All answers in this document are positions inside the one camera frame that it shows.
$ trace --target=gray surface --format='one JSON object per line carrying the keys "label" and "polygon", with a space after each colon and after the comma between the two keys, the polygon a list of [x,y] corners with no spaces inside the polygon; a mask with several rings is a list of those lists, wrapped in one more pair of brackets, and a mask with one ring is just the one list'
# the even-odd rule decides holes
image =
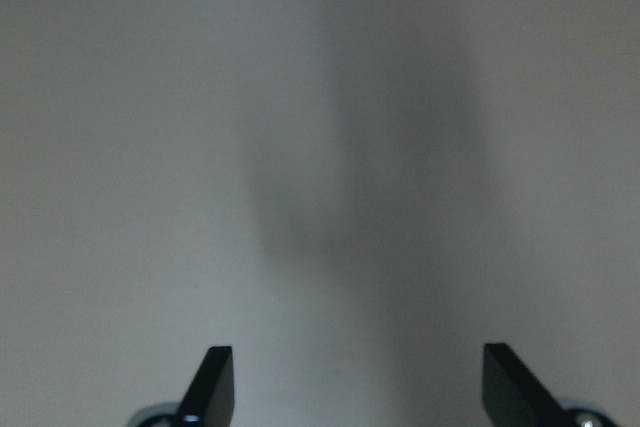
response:
{"label": "gray surface", "polygon": [[637,0],[3,0],[0,424],[640,418]]}

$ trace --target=white wall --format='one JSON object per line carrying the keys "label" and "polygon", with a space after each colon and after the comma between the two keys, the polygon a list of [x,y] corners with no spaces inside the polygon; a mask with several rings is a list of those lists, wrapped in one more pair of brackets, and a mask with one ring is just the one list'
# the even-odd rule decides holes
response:
{"label": "white wall", "polygon": [[640,417],[635,0],[3,0],[0,424]]}

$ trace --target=wall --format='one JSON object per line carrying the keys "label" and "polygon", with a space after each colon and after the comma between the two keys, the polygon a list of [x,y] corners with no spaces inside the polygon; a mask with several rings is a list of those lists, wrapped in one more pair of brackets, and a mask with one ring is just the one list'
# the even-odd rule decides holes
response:
{"label": "wall", "polygon": [[634,0],[3,0],[0,423],[640,411]]}

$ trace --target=metal screw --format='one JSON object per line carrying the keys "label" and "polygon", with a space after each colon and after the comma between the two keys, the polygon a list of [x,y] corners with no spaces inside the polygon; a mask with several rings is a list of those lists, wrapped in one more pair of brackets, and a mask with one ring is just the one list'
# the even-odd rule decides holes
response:
{"label": "metal screw", "polygon": [[576,423],[580,427],[602,427],[602,421],[591,412],[581,412],[576,415]]}

